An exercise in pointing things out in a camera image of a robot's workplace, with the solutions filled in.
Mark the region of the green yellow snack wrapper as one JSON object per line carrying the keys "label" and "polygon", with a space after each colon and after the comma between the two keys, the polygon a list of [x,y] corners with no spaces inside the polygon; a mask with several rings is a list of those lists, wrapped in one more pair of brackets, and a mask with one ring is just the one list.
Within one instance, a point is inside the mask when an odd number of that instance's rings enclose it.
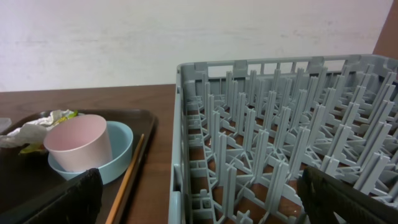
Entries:
{"label": "green yellow snack wrapper", "polygon": [[46,134],[56,125],[78,116],[78,111],[51,111],[50,116],[26,123],[18,132],[28,146],[21,149],[19,154],[46,153],[43,141]]}

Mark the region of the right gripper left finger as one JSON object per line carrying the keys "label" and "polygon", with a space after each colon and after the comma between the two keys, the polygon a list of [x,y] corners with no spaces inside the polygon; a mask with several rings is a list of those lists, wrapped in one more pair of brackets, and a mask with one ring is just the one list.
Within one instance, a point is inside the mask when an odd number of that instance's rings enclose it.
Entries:
{"label": "right gripper left finger", "polygon": [[97,168],[1,214],[1,223],[95,223],[103,181]]}

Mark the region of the white tissue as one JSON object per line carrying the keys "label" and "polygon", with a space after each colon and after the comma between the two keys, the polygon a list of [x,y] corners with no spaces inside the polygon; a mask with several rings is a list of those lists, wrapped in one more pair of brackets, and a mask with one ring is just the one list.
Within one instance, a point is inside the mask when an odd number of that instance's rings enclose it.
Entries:
{"label": "white tissue", "polygon": [[48,116],[24,123],[6,135],[1,135],[1,147],[13,148],[24,144],[43,143],[47,133],[58,124],[78,116],[78,111],[55,110]]}

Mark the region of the pink cup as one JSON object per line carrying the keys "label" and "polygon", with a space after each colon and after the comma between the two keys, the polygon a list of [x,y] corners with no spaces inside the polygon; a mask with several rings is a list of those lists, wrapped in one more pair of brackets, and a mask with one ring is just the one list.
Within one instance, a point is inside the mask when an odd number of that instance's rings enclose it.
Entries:
{"label": "pink cup", "polygon": [[113,160],[106,120],[84,114],[52,128],[44,146],[67,172],[98,168]]}

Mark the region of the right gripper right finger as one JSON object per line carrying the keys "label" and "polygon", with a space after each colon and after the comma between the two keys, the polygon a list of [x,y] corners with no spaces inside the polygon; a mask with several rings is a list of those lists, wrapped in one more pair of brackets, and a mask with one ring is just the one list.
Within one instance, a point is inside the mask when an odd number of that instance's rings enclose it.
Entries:
{"label": "right gripper right finger", "polygon": [[297,223],[397,223],[397,210],[377,201],[334,177],[307,167],[297,181],[302,214]]}

